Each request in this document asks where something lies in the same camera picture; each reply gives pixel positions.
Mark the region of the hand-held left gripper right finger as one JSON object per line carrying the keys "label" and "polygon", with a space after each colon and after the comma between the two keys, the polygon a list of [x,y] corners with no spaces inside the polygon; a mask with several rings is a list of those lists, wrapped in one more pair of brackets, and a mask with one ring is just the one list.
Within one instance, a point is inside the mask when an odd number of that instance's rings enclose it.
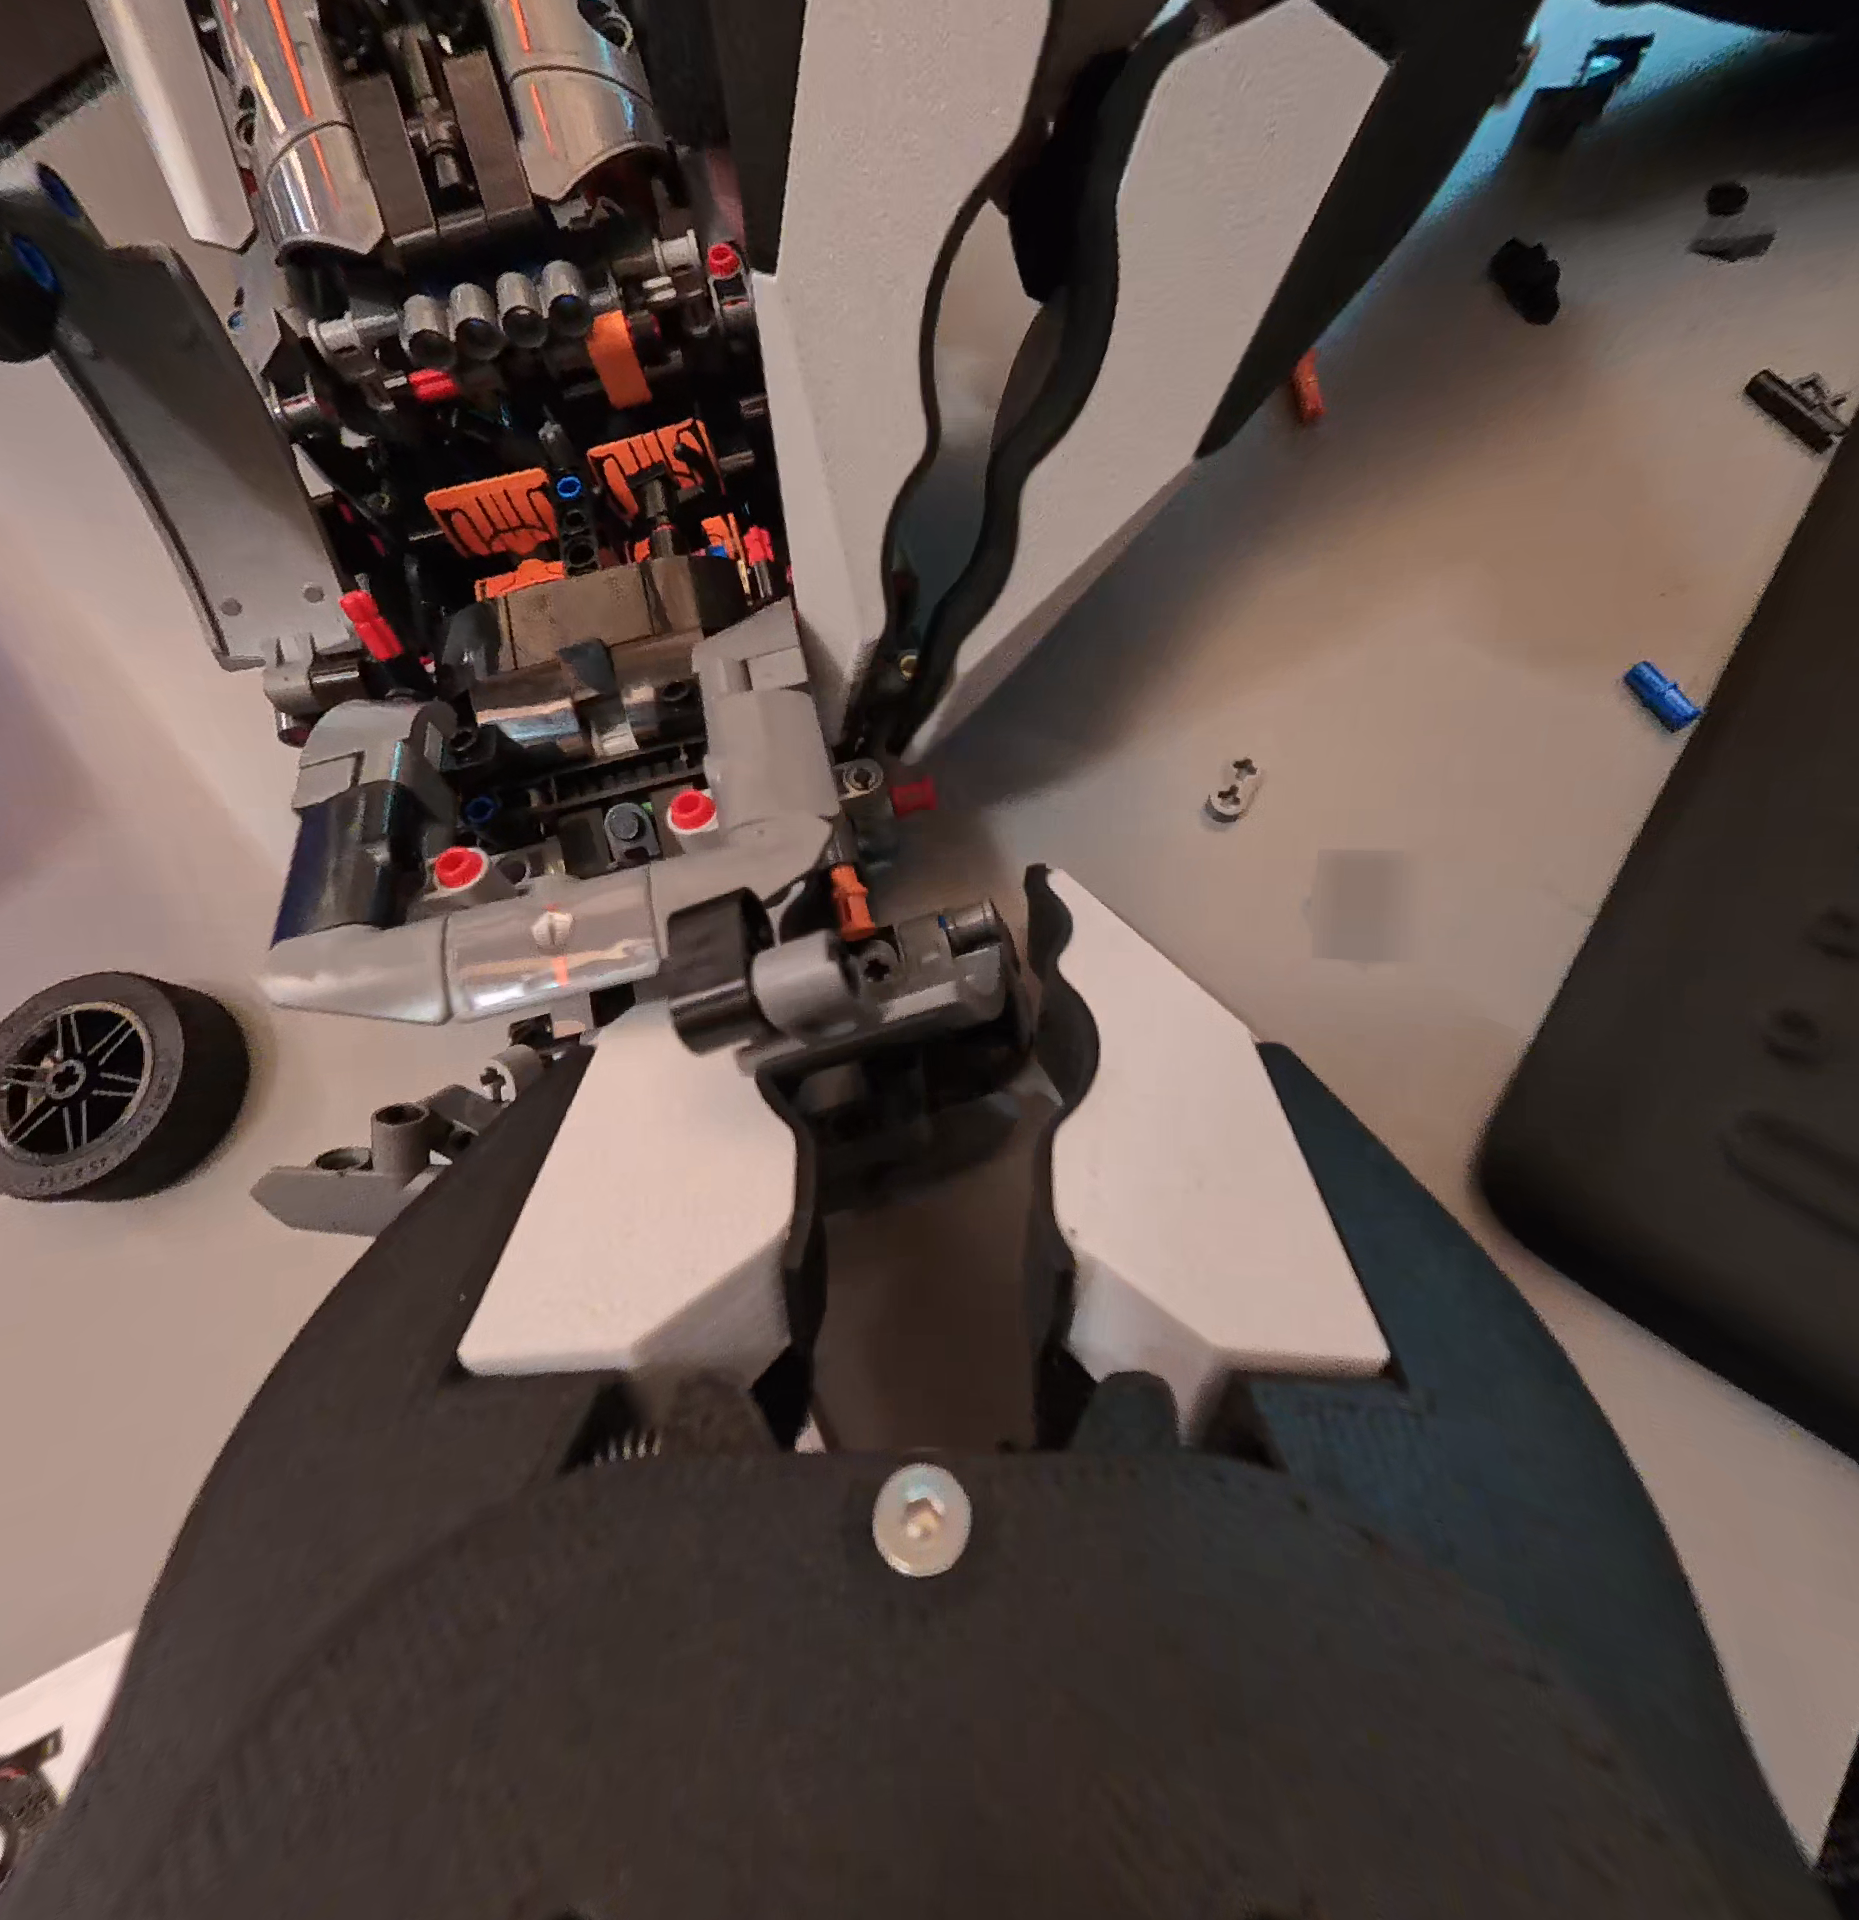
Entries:
{"label": "hand-held left gripper right finger", "polygon": [[1043,1419],[1153,1378],[1200,1429],[1234,1378],[1377,1379],[1389,1345],[1253,1030],[1057,867],[1030,867]]}

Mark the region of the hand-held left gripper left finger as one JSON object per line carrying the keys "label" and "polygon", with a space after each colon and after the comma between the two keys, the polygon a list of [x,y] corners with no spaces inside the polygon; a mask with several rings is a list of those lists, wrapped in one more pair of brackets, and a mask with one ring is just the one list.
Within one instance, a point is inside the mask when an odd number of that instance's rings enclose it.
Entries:
{"label": "hand-held left gripper left finger", "polygon": [[528,1188],[455,1356],[477,1378],[713,1374],[799,1406],[799,1140],[731,1052],[619,1017]]}

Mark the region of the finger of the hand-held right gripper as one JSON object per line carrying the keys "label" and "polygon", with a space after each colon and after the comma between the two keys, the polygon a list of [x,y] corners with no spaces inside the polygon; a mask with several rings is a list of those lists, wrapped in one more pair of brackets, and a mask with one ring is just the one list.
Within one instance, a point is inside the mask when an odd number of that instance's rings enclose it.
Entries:
{"label": "finger of the hand-held right gripper", "polygon": [[934,461],[954,250],[1021,130],[1047,1],[807,5],[759,345],[801,648],[846,722],[893,616],[898,514]]}
{"label": "finger of the hand-held right gripper", "polygon": [[925,753],[1150,523],[1388,72],[1316,5],[1185,11],[1108,97],[1048,370],[988,454],[972,560],[917,645],[897,752]]}

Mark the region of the black and grey lego piece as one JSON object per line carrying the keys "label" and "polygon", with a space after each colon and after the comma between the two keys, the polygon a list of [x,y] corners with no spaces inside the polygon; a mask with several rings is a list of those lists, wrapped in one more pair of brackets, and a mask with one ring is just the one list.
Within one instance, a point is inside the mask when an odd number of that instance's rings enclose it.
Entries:
{"label": "black and grey lego piece", "polygon": [[762,898],[733,892],[673,916],[659,977],[676,1040],[733,1052],[762,1082],[925,1049],[1016,1069],[1033,1044],[1021,954],[991,899],[858,938],[836,926],[779,938]]}

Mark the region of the grey lego car model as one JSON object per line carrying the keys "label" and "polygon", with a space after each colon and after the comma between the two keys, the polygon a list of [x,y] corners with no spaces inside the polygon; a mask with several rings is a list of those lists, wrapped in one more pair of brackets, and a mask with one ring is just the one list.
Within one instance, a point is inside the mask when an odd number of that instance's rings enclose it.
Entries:
{"label": "grey lego car model", "polygon": [[[811,717],[797,635],[716,648],[794,594],[707,5],[20,27],[0,363],[60,363],[298,750],[268,996],[509,1015],[497,1108],[686,906],[871,933],[887,774]],[[847,1138],[1014,1073],[843,1070]]]}

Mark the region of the dark grey lego piece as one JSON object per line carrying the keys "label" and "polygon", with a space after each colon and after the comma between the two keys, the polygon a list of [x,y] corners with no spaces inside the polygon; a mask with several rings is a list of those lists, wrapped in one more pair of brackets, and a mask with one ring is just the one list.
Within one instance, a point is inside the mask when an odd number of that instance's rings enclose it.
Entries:
{"label": "dark grey lego piece", "polygon": [[1609,36],[1589,44],[1567,84],[1537,85],[1518,121],[1516,145],[1537,155],[1559,155],[1593,125],[1631,84],[1655,36]]}

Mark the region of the black lego tire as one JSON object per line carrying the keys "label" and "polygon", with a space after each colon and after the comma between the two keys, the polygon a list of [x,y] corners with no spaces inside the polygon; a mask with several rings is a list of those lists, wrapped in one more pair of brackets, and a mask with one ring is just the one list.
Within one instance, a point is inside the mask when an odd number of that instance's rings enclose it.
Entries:
{"label": "black lego tire", "polygon": [[240,1022],[215,996],[102,971],[0,1022],[0,1194],[131,1200],[190,1176],[250,1087]]}

